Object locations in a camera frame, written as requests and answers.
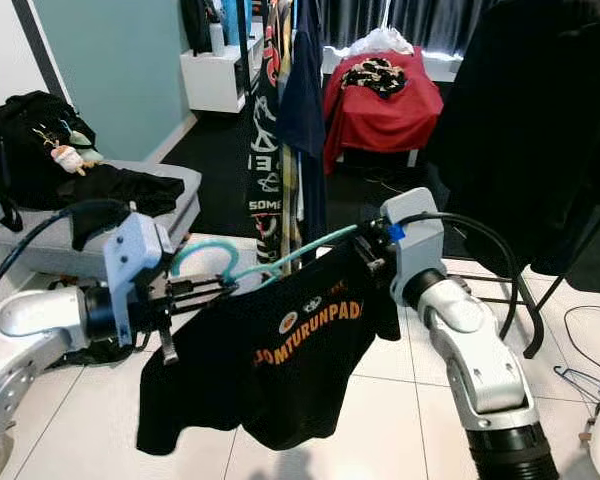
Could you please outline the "light blue container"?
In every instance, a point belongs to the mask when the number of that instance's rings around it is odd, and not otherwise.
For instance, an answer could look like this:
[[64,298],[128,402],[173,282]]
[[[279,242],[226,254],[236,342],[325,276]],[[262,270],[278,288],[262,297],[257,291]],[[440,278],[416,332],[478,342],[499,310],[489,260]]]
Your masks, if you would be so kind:
[[224,44],[239,46],[250,40],[253,0],[219,0]]

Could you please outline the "black backpack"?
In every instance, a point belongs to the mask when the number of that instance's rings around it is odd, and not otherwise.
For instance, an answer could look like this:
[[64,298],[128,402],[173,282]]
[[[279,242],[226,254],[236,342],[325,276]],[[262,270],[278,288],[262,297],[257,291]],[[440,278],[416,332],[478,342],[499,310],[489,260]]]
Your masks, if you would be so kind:
[[0,105],[0,224],[24,229],[20,211],[67,206],[57,189],[73,177],[50,155],[61,145],[93,146],[96,133],[61,97],[45,91],[15,95]]

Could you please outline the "small plush doll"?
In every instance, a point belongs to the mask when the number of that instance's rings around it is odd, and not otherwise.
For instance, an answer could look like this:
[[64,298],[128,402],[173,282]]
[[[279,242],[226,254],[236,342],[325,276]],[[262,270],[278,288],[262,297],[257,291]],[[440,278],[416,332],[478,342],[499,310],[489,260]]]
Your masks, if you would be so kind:
[[88,136],[79,131],[70,131],[70,142],[54,147],[50,156],[67,173],[76,173],[81,177],[85,177],[89,169],[105,161],[105,157],[95,150]]

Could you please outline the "black t-shirt orange print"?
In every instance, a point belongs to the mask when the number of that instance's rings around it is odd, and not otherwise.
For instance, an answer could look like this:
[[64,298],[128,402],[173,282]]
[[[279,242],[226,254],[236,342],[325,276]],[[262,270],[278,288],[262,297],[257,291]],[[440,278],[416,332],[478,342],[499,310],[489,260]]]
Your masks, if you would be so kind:
[[399,315],[363,238],[344,239],[296,273],[214,300],[153,355],[139,384],[136,448],[175,451],[186,428],[241,428],[273,451],[335,433],[352,372]]

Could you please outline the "black crumpled garment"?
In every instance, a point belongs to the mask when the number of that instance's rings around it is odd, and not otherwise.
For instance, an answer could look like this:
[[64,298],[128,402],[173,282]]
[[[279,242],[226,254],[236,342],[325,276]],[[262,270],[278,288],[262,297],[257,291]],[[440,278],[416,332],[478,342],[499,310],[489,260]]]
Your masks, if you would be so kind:
[[[137,211],[155,218],[176,209],[178,197],[185,192],[185,184],[177,178],[102,164],[86,169],[85,175],[62,184],[57,192],[67,204],[112,198],[121,204],[135,204]],[[73,250],[84,250],[86,243],[105,230],[117,227],[127,215],[118,207],[75,212],[71,216]]]

